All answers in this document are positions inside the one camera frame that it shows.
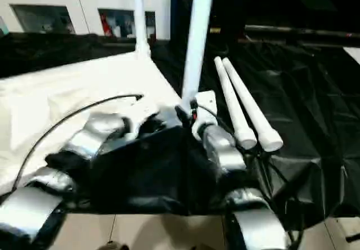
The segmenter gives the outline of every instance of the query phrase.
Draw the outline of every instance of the silver metal part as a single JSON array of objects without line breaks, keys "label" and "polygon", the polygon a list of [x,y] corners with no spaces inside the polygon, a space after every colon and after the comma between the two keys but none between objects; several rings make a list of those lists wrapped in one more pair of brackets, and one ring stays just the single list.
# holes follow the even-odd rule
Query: silver metal part
[{"label": "silver metal part", "polygon": [[220,126],[207,126],[202,142],[208,158],[218,164],[222,171],[246,169],[242,155],[235,147],[235,139]]},{"label": "silver metal part", "polygon": [[263,198],[263,194],[256,188],[238,189],[231,192],[227,199],[231,199],[237,206],[258,203],[270,209],[269,204]]},{"label": "silver metal part", "polygon": [[0,226],[27,234],[32,243],[61,201],[38,188],[19,188],[0,206]]},{"label": "silver metal part", "polygon": [[60,194],[76,191],[77,186],[69,175],[49,167],[37,170],[30,182],[38,182]]},{"label": "silver metal part", "polygon": [[86,160],[92,160],[111,135],[119,136],[124,131],[124,120],[118,114],[93,113],[83,129],[74,134],[62,150],[72,151]]},{"label": "silver metal part", "polygon": [[286,233],[269,208],[235,213],[247,250],[286,249]]}]

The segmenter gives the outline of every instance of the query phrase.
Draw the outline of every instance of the white tube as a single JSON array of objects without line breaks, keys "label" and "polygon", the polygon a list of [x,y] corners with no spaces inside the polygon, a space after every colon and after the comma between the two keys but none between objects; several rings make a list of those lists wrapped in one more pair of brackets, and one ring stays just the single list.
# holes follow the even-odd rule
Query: white tube
[{"label": "white tube", "polygon": [[256,104],[254,98],[248,88],[246,88],[229,59],[223,59],[223,63],[242,104],[258,132],[258,139],[261,146],[265,151],[275,151],[280,149],[284,144],[280,135],[271,127],[269,121]]},{"label": "white tube", "polygon": [[255,137],[254,131],[249,127],[241,110],[241,106],[237,101],[235,91],[225,71],[221,58],[216,57],[214,61],[230,113],[231,122],[235,130],[234,136],[244,149],[249,150],[257,144],[257,138]]},{"label": "white tube", "polygon": [[136,51],[150,56],[150,47],[147,43],[146,37],[146,22],[145,22],[145,10],[143,0],[134,0],[134,20],[135,20],[135,34],[136,34]]},{"label": "white tube", "polygon": [[188,111],[190,110],[190,101],[194,99],[199,90],[211,7],[212,0],[192,1],[190,31],[182,87],[182,106]]}]

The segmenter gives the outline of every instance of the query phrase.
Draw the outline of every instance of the floor tile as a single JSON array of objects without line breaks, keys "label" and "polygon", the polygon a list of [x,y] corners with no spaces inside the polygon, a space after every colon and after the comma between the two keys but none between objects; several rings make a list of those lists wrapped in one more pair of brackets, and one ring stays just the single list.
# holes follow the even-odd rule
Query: floor tile
[{"label": "floor tile", "polygon": [[121,215],[112,239],[130,250],[190,250],[201,244],[224,250],[219,216]]},{"label": "floor tile", "polygon": [[109,241],[114,215],[70,214],[50,250],[96,250]]}]

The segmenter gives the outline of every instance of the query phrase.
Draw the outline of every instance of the cable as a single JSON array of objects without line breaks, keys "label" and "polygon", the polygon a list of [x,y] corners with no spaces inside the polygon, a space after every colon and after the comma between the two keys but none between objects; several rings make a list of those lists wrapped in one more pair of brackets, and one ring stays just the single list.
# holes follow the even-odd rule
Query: cable
[{"label": "cable", "polygon": [[204,107],[203,105],[197,105],[198,108],[202,108],[205,111],[209,112],[212,116],[214,116],[216,118],[216,120],[219,122],[220,126],[223,127],[225,129],[225,131],[227,131],[228,133],[233,135],[233,130],[230,129],[229,126],[227,126],[227,124],[222,120],[222,118],[220,118],[219,116],[217,116],[215,114],[215,112],[212,112],[210,109]]},{"label": "cable", "polygon": [[[273,163],[267,161],[267,165],[268,165],[269,167],[271,167],[271,168],[275,171],[275,173],[280,177],[280,179],[281,179],[284,183],[286,183],[286,184],[289,183],[289,181],[287,180],[287,178],[285,178],[285,176],[281,173],[281,171],[280,171]],[[296,195],[296,194],[293,194],[292,197],[294,198],[295,202],[296,202],[296,203],[298,204],[298,206],[299,206],[299,210],[300,210],[300,213],[299,213],[299,214],[300,214],[300,225],[299,225],[299,235],[298,235],[298,238],[297,238],[296,241],[294,241],[294,242],[291,244],[291,246],[289,247],[289,250],[297,250],[297,249],[299,249],[300,244],[301,244],[301,242],[302,242],[302,240],[303,240],[303,236],[304,236],[304,228],[305,228],[305,227],[304,227],[304,214],[303,214],[303,211],[302,211],[302,209],[301,209],[301,204],[300,204],[300,201],[299,201],[297,195]]]},{"label": "cable", "polygon": [[[217,121],[219,122],[220,126],[223,127],[228,133],[230,133],[231,135],[233,135],[233,131],[230,129],[229,126],[226,125],[226,123],[219,117],[217,116],[214,112],[212,112],[211,110],[209,110],[208,108],[202,106],[202,105],[197,105],[197,107],[202,108],[204,110],[206,110],[207,112],[209,112],[212,116],[214,116]],[[276,173],[277,175],[281,178],[281,180],[285,183],[288,184],[289,181],[287,180],[287,178],[281,173],[281,171],[271,162],[267,161],[267,164],[269,165],[269,167],[271,167]],[[301,204],[300,201],[298,199],[298,197],[296,196],[296,194],[294,194],[292,196],[295,200],[295,202],[297,203],[297,205],[299,206],[299,210],[300,210],[300,224],[299,224],[299,235],[297,240],[294,239],[294,236],[292,234],[292,232],[289,232],[289,237],[291,240],[291,245],[289,246],[289,250],[297,250],[300,247],[300,244],[303,240],[303,235],[304,235],[304,217],[303,217],[303,212],[301,210]]]},{"label": "cable", "polygon": [[68,119],[72,118],[73,116],[89,109],[89,108],[92,108],[94,106],[97,106],[97,105],[101,105],[105,102],[109,102],[109,101],[112,101],[112,100],[116,100],[116,99],[121,99],[121,98],[127,98],[127,97],[136,97],[136,100],[139,100],[143,97],[143,95],[140,95],[140,94],[127,94],[127,95],[117,95],[117,96],[113,96],[113,97],[109,97],[109,98],[105,98],[103,100],[100,100],[100,101],[97,101],[97,102],[94,102],[92,104],[89,104],[89,105],[86,105],[76,111],[73,111],[71,112],[69,115],[65,116],[64,118],[62,118],[60,121],[58,121],[56,124],[54,124],[49,130],[47,130],[39,139],[38,141],[36,141],[36,143],[33,145],[33,147],[30,149],[30,151],[28,152],[28,154],[26,155],[26,157],[24,158],[22,164],[21,164],[21,167],[17,173],[17,176],[15,178],[15,181],[13,183],[13,186],[12,186],[12,192],[14,192],[18,185],[19,185],[19,182],[21,180],[21,177],[23,176],[23,171],[25,169],[25,166],[27,164],[27,162],[29,161],[31,155],[34,153],[34,151],[36,150],[36,148],[40,145],[40,143],[45,139],[45,137],[47,137],[52,131],[54,131],[58,126],[60,126],[61,124],[63,124],[64,122],[66,122]]}]

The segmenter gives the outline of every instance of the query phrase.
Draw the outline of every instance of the white fabric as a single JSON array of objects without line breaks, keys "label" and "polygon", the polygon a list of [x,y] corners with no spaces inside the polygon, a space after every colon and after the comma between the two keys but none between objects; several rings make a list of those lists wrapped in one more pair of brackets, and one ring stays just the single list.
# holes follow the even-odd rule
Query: white fabric
[{"label": "white fabric", "polygon": [[[156,65],[134,52],[0,80],[0,195],[10,190],[24,157],[52,125],[82,106],[129,93],[152,97],[159,106],[180,101]],[[25,177],[45,165],[44,157],[81,129],[90,112],[117,112],[134,101],[110,101],[71,118],[39,146]]]}]

